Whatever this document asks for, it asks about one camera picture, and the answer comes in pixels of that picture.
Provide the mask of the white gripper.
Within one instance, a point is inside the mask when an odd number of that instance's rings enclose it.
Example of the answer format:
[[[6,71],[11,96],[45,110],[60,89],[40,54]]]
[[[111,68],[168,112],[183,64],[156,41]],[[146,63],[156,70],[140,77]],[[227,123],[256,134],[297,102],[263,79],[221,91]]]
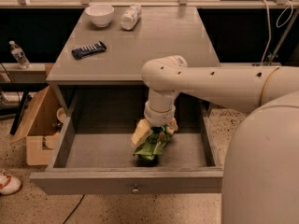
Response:
[[[142,145],[151,135],[153,127],[167,124],[167,130],[173,133],[178,130],[175,116],[175,101],[178,91],[155,91],[149,89],[148,101],[145,103],[144,119],[141,119],[135,128],[131,142],[134,147]]]

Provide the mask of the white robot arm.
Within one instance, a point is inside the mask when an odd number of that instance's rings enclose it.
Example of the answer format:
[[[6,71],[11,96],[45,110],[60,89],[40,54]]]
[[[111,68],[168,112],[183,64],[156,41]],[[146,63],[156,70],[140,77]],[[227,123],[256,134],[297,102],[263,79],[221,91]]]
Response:
[[[290,66],[190,67],[178,55],[146,62],[146,121],[170,124],[180,93],[246,114],[226,152],[221,224],[299,224],[299,68]]]

